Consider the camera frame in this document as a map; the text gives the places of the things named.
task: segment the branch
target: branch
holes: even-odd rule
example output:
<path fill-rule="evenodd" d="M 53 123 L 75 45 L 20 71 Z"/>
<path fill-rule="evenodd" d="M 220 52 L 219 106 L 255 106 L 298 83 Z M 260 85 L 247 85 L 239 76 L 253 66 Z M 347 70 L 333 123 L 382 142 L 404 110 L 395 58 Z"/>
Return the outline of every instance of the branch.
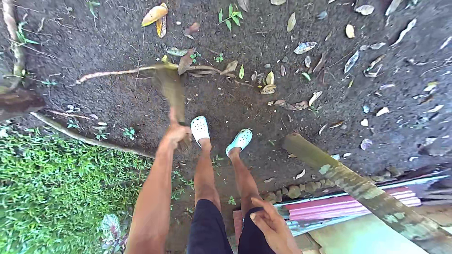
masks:
<path fill-rule="evenodd" d="M 46 117 L 46 116 L 44 116 L 44 115 L 42 115 L 40 113 L 31 112 L 30 114 L 32 116 L 36 117 L 37 119 L 43 121 L 44 123 L 52 126 L 57 131 L 62 132 L 64 134 L 70 136 L 71 138 L 80 140 L 80 141 L 82 141 L 84 143 L 87 143 L 87 144 L 90 144 L 90 145 L 94 145 L 94 146 L 101 146 L 101 147 L 105 147 L 105 148 L 109 148 L 109 149 L 115 149 L 115 150 L 118 150 L 118 151 L 121 151 L 121 152 L 133 153 L 133 154 L 141 155 L 141 156 L 144 156 L 144 157 L 147 157 L 147 158 L 151 158 L 151 159 L 155 158 L 154 154 L 149 154 L 149 153 L 146 153 L 146 152 L 141 151 L 141 150 L 137 150 L 137 149 L 133 149 L 133 148 L 121 147 L 121 146 L 113 145 L 113 144 L 110 144 L 110 143 L 107 143 L 107 142 L 98 141 L 98 140 L 95 140 L 95 139 L 90 139 L 90 138 L 87 138 L 87 137 L 85 137 L 83 135 L 80 135 L 78 133 L 71 132 L 67 128 L 63 127 L 61 124 L 51 120 L 50 118 L 48 118 L 48 117 Z"/>

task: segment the tree trunk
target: tree trunk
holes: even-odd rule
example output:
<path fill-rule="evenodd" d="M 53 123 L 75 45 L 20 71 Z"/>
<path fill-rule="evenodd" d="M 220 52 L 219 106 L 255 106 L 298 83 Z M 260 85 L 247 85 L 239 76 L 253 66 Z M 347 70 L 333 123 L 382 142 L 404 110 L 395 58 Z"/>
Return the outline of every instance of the tree trunk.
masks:
<path fill-rule="evenodd" d="M 380 220 L 428 253 L 451 253 L 452 235 L 436 222 L 415 213 L 411 208 L 311 144 L 300 134 L 287 135 L 283 148 L 333 181 Z"/>

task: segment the green grass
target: green grass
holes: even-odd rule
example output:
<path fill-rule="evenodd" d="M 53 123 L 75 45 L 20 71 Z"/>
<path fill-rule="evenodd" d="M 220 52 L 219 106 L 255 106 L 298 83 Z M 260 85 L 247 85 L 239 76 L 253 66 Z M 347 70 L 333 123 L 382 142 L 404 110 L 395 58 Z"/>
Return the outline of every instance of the green grass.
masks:
<path fill-rule="evenodd" d="M 130 223 L 152 161 L 36 130 L 8 134 L 0 138 L 0 253 L 103 253 L 103 216 Z"/>

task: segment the twig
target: twig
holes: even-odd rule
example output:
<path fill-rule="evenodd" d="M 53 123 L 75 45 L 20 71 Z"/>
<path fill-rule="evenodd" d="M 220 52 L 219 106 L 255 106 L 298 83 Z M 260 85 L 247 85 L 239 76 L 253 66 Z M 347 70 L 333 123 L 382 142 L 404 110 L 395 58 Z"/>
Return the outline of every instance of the twig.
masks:
<path fill-rule="evenodd" d="M 76 114 L 69 114 L 69 113 L 64 113 L 64 112 L 59 112 L 59 111 L 55 111 L 55 110 L 47 110 L 51 113 L 57 114 L 57 115 L 61 115 L 61 116 L 65 116 L 65 117 L 70 117 L 70 118 L 84 118 L 84 119 L 88 119 L 91 120 L 91 118 L 86 117 L 86 116 L 80 116 L 80 115 L 76 115 Z"/>
<path fill-rule="evenodd" d="M 118 150 L 118 151 L 121 151 L 121 152 L 133 153 L 133 154 L 141 155 L 141 156 L 148 157 L 148 158 L 151 158 L 151 159 L 155 158 L 154 154 L 149 154 L 149 153 L 146 153 L 146 152 L 141 151 L 141 150 L 137 150 L 137 149 L 133 149 L 133 148 L 121 147 L 121 146 L 113 145 L 113 144 L 110 144 L 110 143 L 107 143 L 107 142 L 98 141 L 98 140 L 95 140 L 95 139 L 90 139 L 90 138 L 87 138 L 87 137 L 85 137 L 83 135 L 80 135 L 78 133 L 71 132 L 67 128 L 63 127 L 61 124 L 51 120 L 50 118 L 48 118 L 48 117 L 46 117 L 46 116 L 44 116 L 44 115 L 42 115 L 40 113 L 31 112 L 30 114 L 32 116 L 36 117 L 37 119 L 43 121 L 47 125 L 50 125 L 51 127 L 56 129 L 57 131 L 62 132 L 64 134 L 70 136 L 71 138 L 80 140 L 80 141 L 82 141 L 84 143 L 87 143 L 87 144 L 90 144 L 90 145 L 94 145 L 94 146 L 101 146 L 101 147 L 105 147 L 105 148 L 109 148 L 109 149 L 115 149 L 115 150 Z"/>

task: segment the dark soil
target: dark soil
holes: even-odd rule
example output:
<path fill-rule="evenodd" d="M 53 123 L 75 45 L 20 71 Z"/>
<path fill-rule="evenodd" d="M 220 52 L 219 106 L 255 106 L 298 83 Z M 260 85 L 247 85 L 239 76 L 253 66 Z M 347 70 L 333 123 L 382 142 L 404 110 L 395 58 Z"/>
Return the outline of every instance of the dark soil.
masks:
<path fill-rule="evenodd" d="M 234 24 L 230 32 L 225 24 L 217 25 L 219 10 L 223 8 L 226 15 L 230 1 L 170 0 L 167 2 L 170 9 L 167 16 L 168 32 L 163 39 L 159 39 L 155 25 L 141 28 L 142 17 L 150 8 L 159 5 L 159 1 L 101 1 L 102 5 L 94 8 L 99 19 L 94 19 L 83 0 L 18 0 L 20 7 L 17 16 L 22 18 L 28 14 L 27 30 L 37 31 L 41 19 L 45 18 L 40 33 L 27 33 L 28 38 L 41 42 L 41 45 L 30 47 L 56 57 L 54 59 L 26 49 L 28 77 L 55 80 L 58 83 L 47 87 L 27 78 L 26 86 L 45 98 L 46 109 L 66 110 L 68 105 L 74 105 L 81 109 L 80 114 L 96 114 L 99 121 L 108 123 L 107 131 L 111 133 L 109 142 L 154 151 L 168 125 L 169 111 L 154 79 L 111 75 L 91 79 L 80 85 L 76 85 L 75 81 L 85 74 L 98 71 L 129 70 L 136 66 L 152 65 L 165 54 L 166 47 L 197 47 L 202 59 L 198 58 L 196 64 L 212 63 L 222 70 L 228 62 L 238 60 L 239 67 L 241 64 L 245 67 L 243 81 L 249 81 L 254 87 L 236 85 L 218 75 L 187 78 L 186 123 L 190 123 L 195 116 L 206 116 L 212 137 L 212 157 L 219 155 L 226 158 L 225 147 L 235 134 L 245 127 L 252 129 L 253 140 L 242 152 L 242 157 L 251 167 L 251 173 L 263 193 L 311 181 L 311 175 L 315 174 L 296 158 L 288 158 L 288 153 L 281 148 L 283 137 L 294 130 L 330 154 L 352 153 L 342 161 L 362 174 L 376 174 L 389 166 L 410 170 L 450 161 L 450 154 L 433 157 L 418 153 L 419 145 L 425 138 L 434 136 L 441 139 L 451 134 L 452 47 L 449 44 L 439 50 L 452 31 L 452 5 L 448 0 L 421 1 L 413 9 L 404 9 L 403 3 L 387 25 L 384 12 L 389 0 L 367 1 L 375 6 L 374 13 L 369 16 L 353 12 L 352 0 L 337 0 L 329 5 L 326 1 L 289 0 L 288 4 L 281 6 L 271 5 L 269 0 L 250 2 L 250 11 L 243 13 L 241 26 Z M 328 11 L 327 18 L 317 20 L 316 15 L 323 10 Z M 296 12 L 297 24 L 292 32 L 287 33 L 287 19 L 292 12 Z M 417 24 L 402 42 L 395 47 L 388 47 L 414 18 L 417 18 Z M 182 35 L 182 31 L 193 22 L 201 24 L 195 40 Z M 345 36 L 347 24 L 355 27 L 356 38 L 348 39 Z M 9 35 L 3 22 L 0 27 L 0 45 L 4 52 L 1 57 L 12 66 L 13 57 L 8 50 Z M 333 32 L 333 35 L 325 42 L 329 32 Z M 291 35 L 295 37 L 294 42 L 291 41 Z M 299 42 L 319 44 L 306 54 L 296 55 L 292 51 Z M 380 50 L 361 52 L 349 75 L 344 74 L 346 60 L 359 46 L 377 42 L 386 42 L 387 45 Z M 216 63 L 213 60 L 215 54 L 209 50 L 224 53 L 225 60 Z M 322 53 L 326 54 L 325 69 L 320 74 L 315 73 L 312 82 L 308 82 L 301 76 L 301 72 L 307 72 L 304 58 L 311 56 L 315 65 Z M 377 78 L 364 77 L 362 71 L 382 54 L 386 56 L 381 62 L 381 74 Z M 289 61 L 284 63 L 287 75 L 281 77 L 279 70 L 283 63 L 278 60 L 284 56 Z M 174 63 L 179 62 L 177 57 L 168 57 Z M 425 64 L 409 63 L 408 59 Z M 272 95 L 260 94 L 257 84 L 253 84 L 250 78 L 254 70 L 268 73 L 269 70 L 264 68 L 267 63 L 272 65 L 277 85 Z M 152 76 L 152 72 L 139 74 L 139 78 L 149 76 Z M 432 93 L 433 100 L 420 104 L 423 99 L 412 98 L 426 94 L 423 89 L 432 81 L 439 82 Z M 381 85 L 391 83 L 396 87 L 378 91 Z M 321 106 L 318 114 L 307 109 L 287 111 L 281 107 L 267 106 L 268 101 L 277 99 L 285 99 L 289 103 L 309 100 L 316 91 L 323 91 L 314 104 L 316 108 Z M 444 107 L 438 113 L 422 113 L 439 104 Z M 368 114 L 363 113 L 363 105 L 370 107 Z M 375 113 L 382 107 L 388 107 L 391 112 L 376 117 Z M 293 122 L 289 122 L 288 114 L 294 119 Z M 369 120 L 369 127 L 359 124 L 364 118 Z M 61 123 L 67 122 L 67 118 L 56 119 Z M 23 127 L 42 125 L 33 117 L 15 121 Z M 91 127 L 95 121 L 79 121 L 81 132 L 95 137 L 97 131 Z M 346 129 L 327 128 L 319 136 L 319 129 L 323 125 L 331 126 L 341 121 L 344 121 Z M 127 127 L 137 130 L 136 140 L 122 135 L 122 129 Z M 373 141 L 373 145 L 365 151 L 359 148 L 363 138 Z M 441 141 L 445 151 L 452 146 L 450 137 Z M 179 155 L 175 159 L 176 163 L 186 164 L 180 164 L 186 178 L 193 177 L 197 162 L 199 148 L 196 143 L 192 143 L 192 147 L 190 155 Z M 409 161 L 413 156 L 418 158 Z M 215 168 L 220 174 L 216 175 L 216 185 L 222 200 L 227 232 L 232 235 L 231 211 L 238 207 L 240 199 L 230 162 L 226 159 L 219 162 L 221 167 Z M 297 181 L 293 180 L 303 169 L 306 169 L 306 175 Z M 272 182 L 264 183 L 265 179 L 271 177 L 274 178 Z M 235 197 L 237 206 L 227 203 L 231 195 Z M 190 218 L 183 211 L 193 206 L 193 191 L 189 188 L 181 200 L 174 202 L 168 238 L 168 250 L 171 253 L 182 253 L 185 249 Z"/>

